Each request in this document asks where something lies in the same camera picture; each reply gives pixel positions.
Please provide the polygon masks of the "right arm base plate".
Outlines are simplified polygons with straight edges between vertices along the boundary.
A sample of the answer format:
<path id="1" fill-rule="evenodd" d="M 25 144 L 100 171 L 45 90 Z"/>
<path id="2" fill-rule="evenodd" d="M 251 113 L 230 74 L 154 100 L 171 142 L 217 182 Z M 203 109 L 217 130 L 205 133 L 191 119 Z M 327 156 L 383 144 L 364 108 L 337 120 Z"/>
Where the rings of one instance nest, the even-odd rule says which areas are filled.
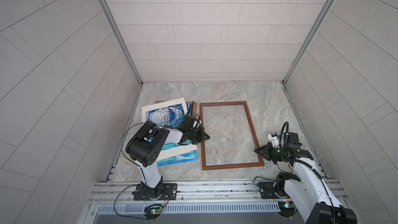
<path id="1" fill-rule="evenodd" d="M 277 192 L 273 182 L 261 181 L 258 183 L 261 199 L 289 199 L 285 193 Z"/>

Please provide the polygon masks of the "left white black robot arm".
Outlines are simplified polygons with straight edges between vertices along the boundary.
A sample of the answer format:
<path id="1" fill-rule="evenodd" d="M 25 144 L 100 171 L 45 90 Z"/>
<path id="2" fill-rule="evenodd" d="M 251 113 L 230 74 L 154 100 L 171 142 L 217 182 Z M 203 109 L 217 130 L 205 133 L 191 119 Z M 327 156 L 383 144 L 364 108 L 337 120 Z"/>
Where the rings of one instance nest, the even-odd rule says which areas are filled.
<path id="1" fill-rule="evenodd" d="M 197 103 L 184 98 L 144 106 L 138 126 L 122 154 L 143 175 L 135 194 L 157 199 L 165 195 L 158 166 L 173 159 L 196 160 L 198 144 L 210 137 L 201 126 Z"/>

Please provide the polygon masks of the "brown wooden picture frame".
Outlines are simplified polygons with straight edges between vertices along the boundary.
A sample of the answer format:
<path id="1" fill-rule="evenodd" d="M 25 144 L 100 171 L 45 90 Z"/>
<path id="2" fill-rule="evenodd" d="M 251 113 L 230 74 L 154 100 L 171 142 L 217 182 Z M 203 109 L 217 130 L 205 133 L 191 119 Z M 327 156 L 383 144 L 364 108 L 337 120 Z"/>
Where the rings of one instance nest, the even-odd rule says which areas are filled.
<path id="1" fill-rule="evenodd" d="M 202 126 L 210 139 L 201 144 L 202 170 L 264 166 L 257 134 L 245 101 L 201 103 Z"/>

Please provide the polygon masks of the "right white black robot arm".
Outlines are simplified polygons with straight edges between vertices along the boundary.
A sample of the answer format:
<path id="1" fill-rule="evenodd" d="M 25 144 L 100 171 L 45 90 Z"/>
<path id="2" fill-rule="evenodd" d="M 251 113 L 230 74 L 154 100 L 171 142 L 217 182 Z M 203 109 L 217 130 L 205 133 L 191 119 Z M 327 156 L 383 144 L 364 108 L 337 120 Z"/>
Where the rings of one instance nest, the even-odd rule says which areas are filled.
<path id="1" fill-rule="evenodd" d="M 283 217 L 291 217 L 298 212 L 307 224 L 356 224 L 354 211 L 345 208 L 326 185 L 316 168 L 312 154 L 302 149 L 299 135 L 289 131 L 285 122 L 280 134 L 268 135 L 268 143 L 254 150 L 265 160 L 278 164 L 288 163 L 292 172 L 281 171 L 274 181 L 275 195 L 289 198 L 294 204 L 290 211 L 287 204 L 280 207 Z"/>

